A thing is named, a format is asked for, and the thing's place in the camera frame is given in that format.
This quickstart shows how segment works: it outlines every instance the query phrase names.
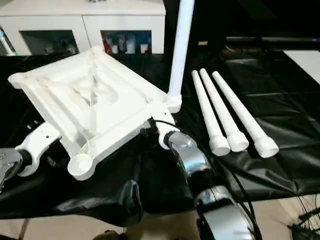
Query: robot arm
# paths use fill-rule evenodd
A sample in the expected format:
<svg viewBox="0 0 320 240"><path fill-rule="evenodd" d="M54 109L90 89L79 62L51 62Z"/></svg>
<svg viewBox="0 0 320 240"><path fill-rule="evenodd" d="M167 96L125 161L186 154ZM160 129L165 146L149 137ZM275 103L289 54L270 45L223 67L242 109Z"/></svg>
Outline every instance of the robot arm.
<svg viewBox="0 0 320 240"><path fill-rule="evenodd" d="M61 137L60 132L44 122L15 148L0 148L0 190L4 182L15 175L27 177L39 167L40 157Z"/></svg>
<svg viewBox="0 0 320 240"><path fill-rule="evenodd" d="M253 240L253 226L250 219L233 200L197 143L172 126L175 124L174 119L161 103L153 105L151 115L159 131L160 145L175 155L194 198L199 215L197 226L200 238Z"/></svg>

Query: vertical white pole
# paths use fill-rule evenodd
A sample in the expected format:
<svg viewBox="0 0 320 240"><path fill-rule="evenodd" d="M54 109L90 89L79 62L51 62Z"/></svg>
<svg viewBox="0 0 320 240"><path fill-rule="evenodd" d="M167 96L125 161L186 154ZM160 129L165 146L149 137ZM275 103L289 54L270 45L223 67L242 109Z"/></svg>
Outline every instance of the vertical white pole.
<svg viewBox="0 0 320 240"><path fill-rule="evenodd" d="M205 126L210 137L210 149L213 152L213 154L217 156L227 155L230 152L230 146L228 144L227 139L222 135L220 126L216 119L215 113L211 108L205 88L201 83L199 74L196 70L193 70L191 74L196 94L200 103Z"/></svg>
<svg viewBox="0 0 320 240"><path fill-rule="evenodd" d="M211 102L214 106L216 114L218 115L220 122L226 134L226 139L229 142L231 150L233 152L240 152L245 150L249 146L249 142L246 136L239 130L234 119L230 115L224 101L220 97L216 87L211 81L207 71L202 68L200 75L204 82L205 88L208 91Z"/></svg>
<svg viewBox="0 0 320 240"><path fill-rule="evenodd" d="M277 154L279 152L279 148L275 141L271 137L267 136L226 81L217 71L213 72L212 76L241 120L245 129L252 137L255 149L258 151L259 155L263 158L269 158Z"/></svg>
<svg viewBox="0 0 320 240"><path fill-rule="evenodd" d="M195 0L180 0L174 41L170 85L167 95L167 101L176 106L176 109L170 110L170 112L172 113L179 112L182 104L181 86L184 77L194 5Z"/></svg>

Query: black tablecloth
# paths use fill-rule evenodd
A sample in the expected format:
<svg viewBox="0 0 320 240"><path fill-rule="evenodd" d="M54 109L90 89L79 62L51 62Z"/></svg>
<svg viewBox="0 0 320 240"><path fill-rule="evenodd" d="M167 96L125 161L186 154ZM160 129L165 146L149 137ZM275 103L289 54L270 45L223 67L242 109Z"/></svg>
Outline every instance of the black tablecloth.
<svg viewBox="0 0 320 240"><path fill-rule="evenodd" d="M15 147L30 132L27 125L34 127L35 121L43 122L23 91L8 83L8 76L63 57L66 56L0 57L0 146ZM116 58L162 90L168 90L171 57ZM206 68L208 73L218 70L280 148L276 156L262 159L247 135L250 146L246 151L215 158L231 165L249 199L320 192L320 86L281 52L194 55L187 61L182 108L174 118L177 126L206 147L209 137L190 74L200 68ZM247 133L233 111L231 114ZM49 151L51 158L63 165L67 156L61 147ZM228 179L241 198L232 176ZM0 194L2 219L80 214L128 226L139 222L145 213L170 214L191 208L192 196L173 155L162 149L156 138L141 134L101 162L86 181L76 181L65 167L49 167L46 160L41 160L34 175L7 181Z"/></svg>

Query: black cable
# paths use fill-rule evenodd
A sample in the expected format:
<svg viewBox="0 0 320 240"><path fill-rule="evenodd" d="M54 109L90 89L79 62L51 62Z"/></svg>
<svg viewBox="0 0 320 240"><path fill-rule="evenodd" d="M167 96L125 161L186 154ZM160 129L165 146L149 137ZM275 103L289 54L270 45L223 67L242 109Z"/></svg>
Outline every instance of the black cable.
<svg viewBox="0 0 320 240"><path fill-rule="evenodd" d="M167 124L167 125L170 125L178 130L180 130L181 133L183 134L186 134L186 135L189 135L190 137L192 137L193 139L197 139L196 137L192 136L192 134L189 134L187 131L185 131L184 129L182 129L181 127L178 127L176 126L175 124L173 123L170 123L170 122L167 122L167 121L163 121L163 120L153 120L155 123L163 123L163 124ZM201 144L200 141L196 141L199 149L204 153L204 155L208 158L208 160L210 159L209 156L212 156L212 157L215 157L211 152L207 151L206 148ZM254 210L254 207L252 205L252 202L247 198L248 195L247 195L247 192L245 190L245 188L243 187L243 185L241 184L240 180L238 179L238 177L234 174L234 172L232 172L232 170L230 170L228 168L228 166L226 164L224 164L222 161L216 161L217 163L219 164L222 164L230 173L231 175L233 176L233 178L235 179L236 183L238 184L243 196L244 196L244 199L246 200L246 202L248 203L249 205L249 208L250 208L250 211L248 210L248 208L245 206L245 204L241 201L238 201L239 205L242 207L242 209L244 210L244 212L247 214L247 216L249 217L249 219L251 220L252 222L252 225L253 225L253 230L254 230L254 237L256 238L256 240L262 240L262 234L261 234L261 231L259 229L259 226L258 226L258 223L257 223L257 220L256 220L256 213L255 213L255 210Z"/></svg>

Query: tile floor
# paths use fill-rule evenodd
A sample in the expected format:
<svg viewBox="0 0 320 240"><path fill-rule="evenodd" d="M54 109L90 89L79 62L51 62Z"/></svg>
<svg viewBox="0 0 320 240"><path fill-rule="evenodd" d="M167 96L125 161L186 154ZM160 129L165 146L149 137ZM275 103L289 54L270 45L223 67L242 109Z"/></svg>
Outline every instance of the tile floor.
<svg viewBox="0 0 320 240"><path fill-rule="evenodd" d="M299 212L299 205L291 199L268 200L253 203L264 240L290 240L286 227ZM140 224L123 229L86 216L55 216L29 220L24 240L92 240L105 230L126 232L129 240L173 240L185 237L198 240L195 211L181 214L148 217ZM17 238L23 219L0 220L0 233Z"/></svg>

